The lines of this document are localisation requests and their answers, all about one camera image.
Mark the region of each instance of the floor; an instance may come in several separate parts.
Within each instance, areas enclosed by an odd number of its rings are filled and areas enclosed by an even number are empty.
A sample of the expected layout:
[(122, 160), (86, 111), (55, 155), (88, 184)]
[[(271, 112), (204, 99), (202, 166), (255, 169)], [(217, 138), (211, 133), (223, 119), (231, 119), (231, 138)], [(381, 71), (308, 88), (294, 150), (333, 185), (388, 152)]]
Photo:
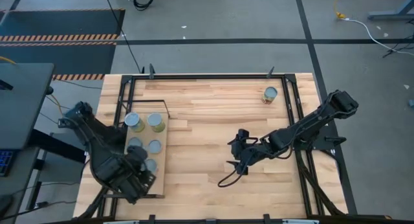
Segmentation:
[[(8, 10), (15, 0), (0, 0)], [(154, 0), (144, 12), (131, 0), (110, 0), (125, 8), (124, 32), (138, 39), (368, 39), (363, 26), (335, 19), (333, 0), (301, 0), (310, 34), (302, 27), (297, 0)], [(340, 0), (339, 11), (367, 24), (375, 38), (399, 39), (412, 35), (404, 21), (367, 20), (368, 11), (396, 9), (404, 0)], [(20, 0), (18, 10), (108, 8), (106, 0)], [(375, 44), (216, 43), (188, 45), (132, 45), (140, 64), (154, 65), (157, 73), (314, 73), (319, 87), (343, 89), (360, 104), (357, 114), (337, 121), (356, 208), (359, 214), (387, 214), (414, 220), (414, 58), (407, 54), (382, 56), (386, 49)], [(116, 47), (112, 73), (137, 73), (127, 46)], [(76, 82), (94, 87), (102, 81)], [(62, 105), (89, 102), (96, 110), (100, 92), (63, 82), (53, 82)], [(41, 112), (57, 120), (56, 106), (45, 101)], [(61, 133), (39, 116), (36, 128)], [(72, 201), (77, 185), (45, 186), (39, 201)], [(57, 205), (17, 219), (17, 223), (66, 220), (73, 206)]]

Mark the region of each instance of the can lid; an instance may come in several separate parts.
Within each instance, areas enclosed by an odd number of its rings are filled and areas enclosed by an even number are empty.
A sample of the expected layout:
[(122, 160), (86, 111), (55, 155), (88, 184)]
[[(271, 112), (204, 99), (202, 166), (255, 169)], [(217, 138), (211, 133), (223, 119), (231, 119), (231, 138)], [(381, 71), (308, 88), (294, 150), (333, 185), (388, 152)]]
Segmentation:
[[(155, 172), (157, 172), (157, 162), (155, 162), (154, 159), (147, 159), (145, 160), (145, 165), (147, 166), (147, 169), (152, 172), (153, 174), (155, 174)], [(141, 171), (145, 170), (145, 166), (141, 165)]]
[(149, 152), (150, 153), (160, 153), (161, 152), (161, 142), (159, 140), (152, 140), (149, 142)]
[(278, 95), (278, 91), (275, 87), (267, 87), (265, 91), (265, 95), (269, 98), (275, 98)]
[(162, 117), (160, 113), (152, 113), (148, 116), (148, 124), (150, 126), (157, 126), (159, 124), (161, 124), (162, 122)]
[(142, 147), (142, 141), (138, 137), (129, 139), (128, 146), (139, 146)]
[(140, 115), (138, 115), (138, 113), (128, 113), (124, 120), (125, 124), (128, 126), (136, 126), (139, 121)]

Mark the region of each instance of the desk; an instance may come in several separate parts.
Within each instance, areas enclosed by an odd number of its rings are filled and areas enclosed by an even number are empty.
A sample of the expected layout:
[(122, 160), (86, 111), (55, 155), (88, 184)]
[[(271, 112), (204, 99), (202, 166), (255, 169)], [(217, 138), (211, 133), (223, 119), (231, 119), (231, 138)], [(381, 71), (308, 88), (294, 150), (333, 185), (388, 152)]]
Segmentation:
[[(32, 170), (41, 169), (41, 163), (36, 163), (40, 148), (72, 160), (85, 160), (83, 150), (33, 129), (53, 71), (51, 63), (0, 63), (0, 78), (13, 86), (11, 91), (0, 91), (0, 149), (17, 150), (8, 176), (0, 177), (0, 196), (27, 188)], [(25, 192), (13, 195), (13, 203), (5, 216), (19, 212)], [(36, 202), (37, 193), (32, 194), (34, 196), (30, 196), (28, 209), (33, 209)], [(15, 219), (0, 222), (13, 223)]]
[[(96, 117), (106, 125), (114, 122), (121, 79), (121, 74), (107, 75), (103, 82)], [(320, 104), (313, 76), (299, 73), (296, 79), (303, 112), (307, 115)], [(265, 105), (261, 95), (268, 86), (274, 86), (279, 93), (272, 104)], [(294, 104), (292, 86), (288, 89)], [(171, 115), (165, 198), (140, 199), (136, 205), (120, 199), (116, 219), (148, 219), (150, 214), (156, 215), (156, 219), (262, 219), (263, 214), (270, 214), (271, 218), (305, 218), (294, 155), (288, 160), (265, 159), (251, 166), (249, 175), (233, 186), (217, 187), (217, 182), (233, 170), (226, 163), (233, 160), (226, 143), (239, 128), (249, 130), (250, 136), (261, 137), (289, 125), (281, 80), (137, 80), (133, 99), (164, 99)], [(147, 111), (160, 108), (152, 103), (133, 103), (133, 106)], [(297, 120), (295, 105), (292, 108)], [(342, 212), (347, 212), (334, 160), (318, 151), (313, 152), (313, 157), (320, 186)], [(99, 189), (100, 185), (86, 168), (74, 216), (87, 208)], [(315, 198), (309, 186), (308, 189), (315, 214)], [(109, 205), (105, 206), (106, 215), (108, 210)]]

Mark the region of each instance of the keyboard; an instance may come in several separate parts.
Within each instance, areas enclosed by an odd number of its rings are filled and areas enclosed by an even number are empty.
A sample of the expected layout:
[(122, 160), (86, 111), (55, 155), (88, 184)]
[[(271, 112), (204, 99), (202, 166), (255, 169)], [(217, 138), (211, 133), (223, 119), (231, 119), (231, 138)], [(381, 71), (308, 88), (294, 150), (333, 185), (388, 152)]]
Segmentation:
[(7, 177), (16, 154), (17, 150), (0, 150), (0, 177)]

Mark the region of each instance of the black cable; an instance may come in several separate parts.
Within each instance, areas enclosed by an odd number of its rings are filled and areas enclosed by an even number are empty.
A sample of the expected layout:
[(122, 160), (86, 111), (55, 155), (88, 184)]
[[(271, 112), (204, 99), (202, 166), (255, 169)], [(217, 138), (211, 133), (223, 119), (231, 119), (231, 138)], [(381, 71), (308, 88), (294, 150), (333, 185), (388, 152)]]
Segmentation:
[[(75, 183), (49, 183), (49, 184), (42, 184), (41, 186), (47, 186), (47, 185), (75, 185), (75, 184), (78, 184), (78, 183), (79, 182), (75, 182)], [(36, 186), (30, 186), (30, 187), (27, 187), (27, 188), (24, 188), (24, 189), (17, 190), (15, 192), (13, 192), (11, 194), (11, 196), (16, 194), (16, 193), (19, 193), (19, 192), (22, 192), (22, 191), (28, 190), (29, 188), (34, 188), (34, 187), (36, 187)]]
[(50, 117), (46, 116), (45, 114), (43, 114), (43, 113), (39, 113), (39, 114), (42, 115), (42, 116), (44, 116), (45, 118), (49, 119), (53, 123), (58, 124), (56, 121), (52, 120)]
[(289, 146), (289, 154), (285, 157), (280, 157), (280, 156), (276, 156), (277, 159), (288, 159), (290, 158), (290, 156), (292, 156), (292, 152), (293, 152), (293, 142), (292, 144)]
[[(409, 20), (407, 23), (409, 23), (409, 24), (411, 24), (411, 25), (414, 25), (414, 19)], [(412, 40), (414, 40), (414, 34), (412, 34), (412, 35), (410, 35), (410, 36), (407, 36), (407, 37), (405, 37), (404, 39), (408, 39), (408, 38), (411, 38)], [(399, 51), (401, 51), (401, 50), (403, 50), (403, 49), (414, 49), (414, 47), (409, 47), (411, 44), (412, 44), (412, 43), (408, 43), (408, 44), (407, 44), (406, 46), (404, 46), (404, 47), (401, 47), (401, 48), (399, 48), (399, 49), (395, 49), (398, 45), (400, 45), (400, 43), (397, 43), (396, 45), (394, 45), (394, 47), (393, 47), (392, 49), (389, 49), (389, 50), (387, 51), (387, 54), (383, 55), (382, 57), (383, 57), (383, 58), (385, 58), (386, 56), (389, 56), (389, 55), (393, 54), (394, 52), (399, 52)]]
[(246, 169), (247, 169), (247, 165), (248, 165), (248, 163), (250, 162), (250, 160), (251, 160), (251, 158), (253, 157), (253, 155), (254, 155), (254, 153), (250, 156), (250, 158), (248, 158), (248, 160), (247, 160), (247, 162), (246, 162), (245, 166), (243, 167), (243, 170), (241, 170), (240, 175), (239, 175), (239, 176), (237, 176), (237, 178), (236, 178), (235, 180), (233, 180), (232, 182), (230, 182), (230, 183), (228, 183), (228, 184), (221, 185), (221, 183), (223, 183), (225, 180), (227, 180), (228, 178), (230, 178), (230, 176), (232, 176), (232, 175), (236, 172), (236, 170), (237, 170), (237, 169), (234, 169), (234, 171), (233, 171), (232, 173), (230, 173), (229, 175), (227, 175), (226, 177), (224, 177), (222, 180), (220, 180), (220, 181), (217, 183), (217, 186), (218, 186), (219, 188), (226, 188), (226, 187), (228, 187), (228, 186), (232, 186), (232, 185), (234, 185), (236, 182), (238, 182), (238, 180), (240, 180), (241, 176), (245, 173), (245, 171), (246, 171)]
[(2, 220), (6, 220), (6, 219), (9, 219), (9, 218), (15, 218), (15, 217), (17, 217), (17, 216), (20, 216), (20, 215), (23, 215), (23, 214), (28, 214), (28, 213), (30, 213), (30, 212), (33, 212), (33, 211), (39, 210), (39, 209), (41, 209), (41, 208), (50, 207), (50, 206), (52, 206), (52, 205), (56, 205), (56, 204), (73, 204), (73, 203), (76, 203), (76, 201), (57, 201), (57, 202), (49, 203), (49, 204), (45, 205), (44, 207), (34, 208), (34, 209), (32, 209), (32, 210), (28, 210), (28, 211), (20, 212), (20, 213), (18, 213), (18, 214), (14, 214), (14, 215), (10, 215), (10, 216), (5, 216), (5, 217), (1, 218), (1, 219), (0, 219), (0, 221), (2, 221)]
[[(56, 106), (59, 106), (57, 103), (55, 103), (55, 101), (53, 101), (51, 98), (49, 98), (48, 96), (46, 96), (46, 98), (48, 99), (48, 100), (50, 100), (54, 105), (56, 105)], [(70, 110), (70, 108), (69, 107), (65, 107), (65, 106), (62, 106), (62, 105), (60, 105), (60, 107), (62, 107), (62, 108), (66, 108), (66, 109), (68, 109), (68, 110)]]
[(106, 0), (106, 1), (108, 2), (109, 7), (111, 8), (111, 12), (112, 12), (112, 15), (114, 15), (114, 18), (115, 18), (116, 24), (118, 24), (118, 27), (119, 27), (119, 29), (121, 30), (121, 33), (124, 35), (125, 42), (127, 43), (127, 45), (128, 45), (128, 49), (129, 49), (129, 52), (131, 53), (132, 58), (134, 59), (135, 65), (136, 65), (136, 67), (138, 68), (138, 72), (139, 72), (139, 73), (141, 73), (140, 66), (138, 65), (138, 62), (136, 62), (135, 56), (134, 56), (134, 54), (132, 53), (132, 50), (131, 50), (131, 46), (129, 45), (129, 42), (128, 42), (128, 39), (127, 39), (127, 36), (125, 35), (124, 30), (122, 30), (122, 26), (121, 26), (121, 24), (119, 23), (118, 18), (116, 17), (116, 14), (115, 14), (115, 12), (114, 12), (114, 9), (112, 8), (111, 2), (110, 2), (109, 0)]
[(143, 11), (143, 10), (146, 10), (153, 1), (154, 0), (149, 0), (146, 4), (140, 4), (138, 1), (133, 0), (133, 3), (134, 3), (136, 10)]
[(65, 81), (65, 80), (57, 80), (57, 81), (59, 81), (59, 82), (66, 82), (66, 83), (68, 83), (68, 84), (77, 85), (77, 86), (84, 87), (84, 88), (89, 88), (89, 89), (99, 89), (99, 90), (102, 90), (102, 88), (99, 88), (99, 87), (89, 87), (89, 86), (87, 86), (87, 85), (79, 85), (79, 84), (76, 84), (76, 83), (74, 83), (74, 82), (68, 82), (68, 81)]

